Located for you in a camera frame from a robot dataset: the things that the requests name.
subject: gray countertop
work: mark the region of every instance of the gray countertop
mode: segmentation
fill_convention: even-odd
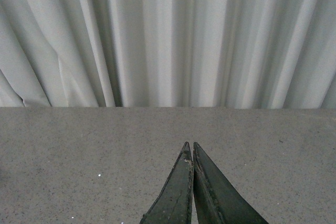
[[[335,223],[336,110],[222,108],[1,108],[0,222],[139,223],[186,141],[269,223]]]

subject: white curtain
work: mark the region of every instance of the white curtain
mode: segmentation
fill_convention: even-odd
[[[336,0],[0,0],[0,106],[336,108]]]

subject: scratch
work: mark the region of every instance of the scratch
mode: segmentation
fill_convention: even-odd
[[[172,211],[171,211],[170,215],[168,216],[167,223],[169,223],[170,216],[173,214],[173,212],[174,212],[174,210],[175,210],[175,207],[176,207],[176,205],[177,205],[177,203],[178,203],[178,201],[179,201],[179,199],[180,199],[181,195],[182,195],[182,191],[180,191],[180,195],[179,195],[179,196],[178,196],[178,198],[176,199],[176,202],[175,202],[175,204],[174,204],[174,207],[173,207],[173,209],[172,209]]]

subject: pointed tip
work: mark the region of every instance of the pointed tip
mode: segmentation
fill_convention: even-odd
[[[185,142],[181,151],[190,151],[189,142]]]

